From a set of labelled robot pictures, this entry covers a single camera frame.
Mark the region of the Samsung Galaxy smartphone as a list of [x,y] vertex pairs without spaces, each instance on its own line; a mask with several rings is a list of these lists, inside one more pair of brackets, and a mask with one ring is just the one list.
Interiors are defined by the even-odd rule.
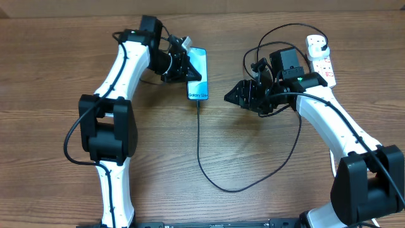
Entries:
[[188,56],[192,68],[189,71],[191,81],[187,83],[187,98],[194,101],[208,100],[207,52],[203,48],[191,47]]

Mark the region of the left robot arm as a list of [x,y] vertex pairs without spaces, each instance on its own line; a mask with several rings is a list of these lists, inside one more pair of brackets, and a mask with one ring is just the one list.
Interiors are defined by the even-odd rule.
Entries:
[[138,130],[132,98],[144,72],[150,70],[169,84],[204,78],[206,60],[192,55],[190,37],[168,34],[168,50],[160,48],[165,29],[158,18],[144,15],[137,30],[114,33],[118,50],[109,74],[93,94],[82,95],[78,102],[82,147],[101,186],[100,227],[135,225],[129,166],[137,149]]

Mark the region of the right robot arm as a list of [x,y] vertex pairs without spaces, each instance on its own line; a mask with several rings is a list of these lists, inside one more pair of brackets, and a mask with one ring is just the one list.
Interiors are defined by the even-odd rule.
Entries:
[[319,133],[339,159],[330,201],[303,212],[295,227],[353,227],[404,210],[404,155],[383,146],[337,102],[318,72],[306,73],[299,51],[281,49],[251,64],[256,76],[241,80],[224,100],[261,117],[291,107]]

